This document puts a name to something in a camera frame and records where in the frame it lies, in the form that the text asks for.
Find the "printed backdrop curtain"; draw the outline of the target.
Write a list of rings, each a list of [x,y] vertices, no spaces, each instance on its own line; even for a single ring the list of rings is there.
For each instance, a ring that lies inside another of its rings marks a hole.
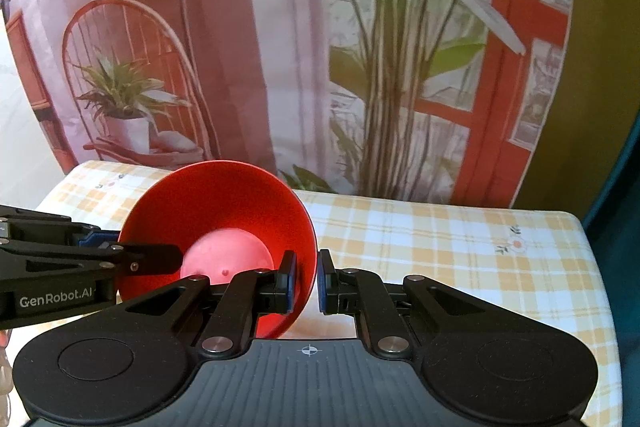
[[[1,0],[58,171],[250,162],[299,190],[506,207],[573,0]]]

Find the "yellow checkered tablecloth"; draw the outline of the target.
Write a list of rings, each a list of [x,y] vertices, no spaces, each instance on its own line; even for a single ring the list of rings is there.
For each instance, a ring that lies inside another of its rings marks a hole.
[[[390,283],[422,274],[578,337],[599,366],[584,421],[622,425],[613,317],[576,217],[341,195],[288,179],[337,267],[370,270]]]

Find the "red bowl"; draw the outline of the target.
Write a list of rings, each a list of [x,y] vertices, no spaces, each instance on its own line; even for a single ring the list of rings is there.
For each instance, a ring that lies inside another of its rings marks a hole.
[[[175,245],[183,255],[181,267],[170,274],[119,277],[122,300],[195,274],[225,284],[243,271],[276,269],[294,251],[293,309],[262,317],[260,338],[283,335],[302,314],[314,285],[317,239],[305,206],[276,176],[245,162],[204,161],[168,174],[132,207],[119,239]]]

